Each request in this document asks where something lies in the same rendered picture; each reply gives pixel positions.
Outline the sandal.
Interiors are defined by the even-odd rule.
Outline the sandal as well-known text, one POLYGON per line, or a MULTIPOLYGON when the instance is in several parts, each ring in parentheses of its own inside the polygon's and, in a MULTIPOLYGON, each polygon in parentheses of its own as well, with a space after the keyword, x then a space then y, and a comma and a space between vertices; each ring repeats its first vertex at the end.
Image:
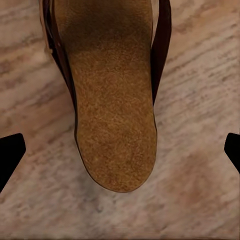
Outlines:
POLYGON ((38 0, 46 48, 74 105, 74 138, 90 177, 130 193, 151 175, 154 103, 172 34, 170 0, 38 0))

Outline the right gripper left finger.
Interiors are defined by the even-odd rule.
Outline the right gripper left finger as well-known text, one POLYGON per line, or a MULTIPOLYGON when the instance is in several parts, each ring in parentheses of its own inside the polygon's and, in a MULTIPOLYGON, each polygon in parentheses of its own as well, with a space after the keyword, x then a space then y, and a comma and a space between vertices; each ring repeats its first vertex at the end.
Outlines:
POLYGON ((0 193, 26 153, 22 133, 0 138, 0 193))

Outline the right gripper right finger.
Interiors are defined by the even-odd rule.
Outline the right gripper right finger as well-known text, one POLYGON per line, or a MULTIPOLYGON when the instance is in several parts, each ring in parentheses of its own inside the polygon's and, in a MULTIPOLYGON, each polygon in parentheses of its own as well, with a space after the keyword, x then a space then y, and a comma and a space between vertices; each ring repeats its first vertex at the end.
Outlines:
POLYGON ((227 135, 224 151, 240 173, 240 135, 229 133, 227 135))

